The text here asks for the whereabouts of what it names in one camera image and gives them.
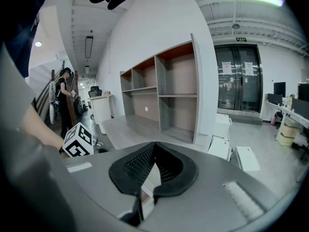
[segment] paper notice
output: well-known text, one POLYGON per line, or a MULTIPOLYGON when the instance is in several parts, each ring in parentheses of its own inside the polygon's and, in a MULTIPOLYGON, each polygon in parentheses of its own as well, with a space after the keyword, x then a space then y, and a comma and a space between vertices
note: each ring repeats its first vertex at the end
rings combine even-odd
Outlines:
POLYGON ((245 62, 245 75, 251 75, 254 76, 253 74, 253 63, 252 62, 245 62))
POLYGON ((232 66, 231 62, 222 62, 223 74, 231 75, 232 74, 232 66))

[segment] exit sign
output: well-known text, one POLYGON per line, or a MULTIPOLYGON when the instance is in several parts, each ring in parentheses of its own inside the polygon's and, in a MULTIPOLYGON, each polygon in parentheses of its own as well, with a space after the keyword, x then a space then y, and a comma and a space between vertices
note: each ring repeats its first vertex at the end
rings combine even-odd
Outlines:
POLYGON ((246 38, 236 38, 238 42, 247 42, 246 38))

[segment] wooden shelving unit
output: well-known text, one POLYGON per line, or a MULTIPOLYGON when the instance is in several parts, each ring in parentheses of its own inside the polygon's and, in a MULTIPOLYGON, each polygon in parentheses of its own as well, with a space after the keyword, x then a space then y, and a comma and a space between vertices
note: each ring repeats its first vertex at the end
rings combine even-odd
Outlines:
POLYGON ((132 92, 132 91, 140 91, 140 90, 148 90, 148 89, 156 89, 156 86, 135 88, 135 89, 125 90, 122 92, 124 93, 124 92, 132 92))
POLYGON ((192 40, 122 72, 126 116, 156 121, 162 133, 193 143, 199 111, 198 68, 192 40))
POLYGON ((179 97, 179 98, 197 98, 197 94, 177 94, 177 95, 159 95, 159 97, 164 98, 173 98, 173 97, 179 97))

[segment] black pants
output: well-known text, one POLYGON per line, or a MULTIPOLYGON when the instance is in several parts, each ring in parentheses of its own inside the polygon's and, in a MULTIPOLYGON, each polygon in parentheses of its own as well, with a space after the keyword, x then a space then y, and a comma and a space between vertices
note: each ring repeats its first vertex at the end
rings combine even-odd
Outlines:
POLYGON ((68 106, 61 106, 59 107, 59 112, 61 115, 61 137, 64 139, 66 137, 67 134, 67 128, 72 129, 72 121, 71 121, 71 116, 70 116, 70 112, 68 109, 68 106))

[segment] person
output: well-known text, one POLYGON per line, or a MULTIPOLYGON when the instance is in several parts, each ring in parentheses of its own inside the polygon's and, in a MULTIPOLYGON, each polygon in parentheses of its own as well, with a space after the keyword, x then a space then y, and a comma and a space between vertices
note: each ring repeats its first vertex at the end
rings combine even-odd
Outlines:
POLYGON ((60 150, 63 139, 50 130, 32 107, 35 94, 26 84, 31 47, 39 24, 39 9, 45 0, 14 0, 9 5, 1 0, 2 25, 0 36, 0 126, 5 129, 25 131, 45 145, 60 150), (18 93, 11 99, 4 91, 18 93))
POLYGON ((61 115, 61 137, 64 139, 67 134, 67 128, 72 129, 72 121, 68 108, 67 97, 71 98, 72 94, 67 91, 67 78, 70 76, 70 68, 65 68, 60 72, 60 78, 56 83, 56 94, 59 101, 59 112, 61 115))

